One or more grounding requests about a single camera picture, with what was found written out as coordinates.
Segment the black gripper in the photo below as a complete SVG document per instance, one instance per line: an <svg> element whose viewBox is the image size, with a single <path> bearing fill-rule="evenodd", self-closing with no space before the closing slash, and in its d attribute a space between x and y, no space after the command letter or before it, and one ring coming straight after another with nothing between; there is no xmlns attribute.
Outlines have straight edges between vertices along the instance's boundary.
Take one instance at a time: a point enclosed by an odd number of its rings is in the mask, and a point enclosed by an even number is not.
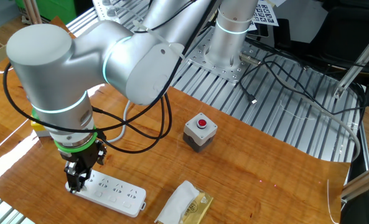
<svg viewBox="0 0 369 224"><path fill-rule="evenodd" d="M85 181L91 176L95 163L103 165L107 153L104 144L98 140L88 142L82 147L61 148L58 151L61 157L67 161L64 171L71 193L83 188Z"/></svg>

